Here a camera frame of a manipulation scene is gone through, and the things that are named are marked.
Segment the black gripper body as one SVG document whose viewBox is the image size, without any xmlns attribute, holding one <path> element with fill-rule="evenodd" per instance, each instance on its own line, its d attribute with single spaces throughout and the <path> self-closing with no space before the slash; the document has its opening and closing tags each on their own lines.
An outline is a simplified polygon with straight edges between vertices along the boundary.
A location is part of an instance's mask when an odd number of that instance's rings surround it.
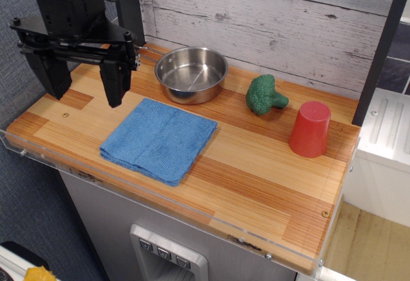
<svg viewBox="0 0 410 281">
<path fill-rule="evenodd" d="M 115 62 L 134 70 L 134 34 L 112 24 L 104 0 L 36 0 L 40 14 L 14 18 L 10 27 L 33 70 L 67 69 L 67 61 L 102 65 Z"/>
</svg>

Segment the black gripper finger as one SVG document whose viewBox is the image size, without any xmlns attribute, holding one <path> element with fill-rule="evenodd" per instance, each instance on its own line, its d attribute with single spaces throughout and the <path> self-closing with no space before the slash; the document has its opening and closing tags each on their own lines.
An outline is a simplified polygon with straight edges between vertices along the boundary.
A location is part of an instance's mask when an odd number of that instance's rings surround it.
<svg viewBox="0 0 410 281">
<path fill-rule="evenodd" d="M 72 83 L 67 62 L 54 52 L 25 53 L 25 57 L 46 92 L 60 100 Z"/>
<path fill-rule="evenodd" d="M 131 69 L 124 62 L 104 60 L 100 65 L 100 75 L 108 104 L 116 108 L 131 87 Z"/>
</svg>

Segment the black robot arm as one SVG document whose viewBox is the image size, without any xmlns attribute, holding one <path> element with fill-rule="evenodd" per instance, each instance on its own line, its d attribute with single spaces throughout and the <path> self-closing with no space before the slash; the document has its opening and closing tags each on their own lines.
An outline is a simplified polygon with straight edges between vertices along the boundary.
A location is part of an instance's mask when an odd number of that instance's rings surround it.
<svg viewBox="0 0 410 281">
<path fill-rule="evenodd" d="M 40 15 L 15 17 L 10 28 L 46 92 L 61 99 L 72 83 L 68 62 L 86 63 L 99 66 L 110 107 L 121 105 L 140 60 L 135 34 L 107 19 L 109 0 L 36 1 Z"/>
</svg>

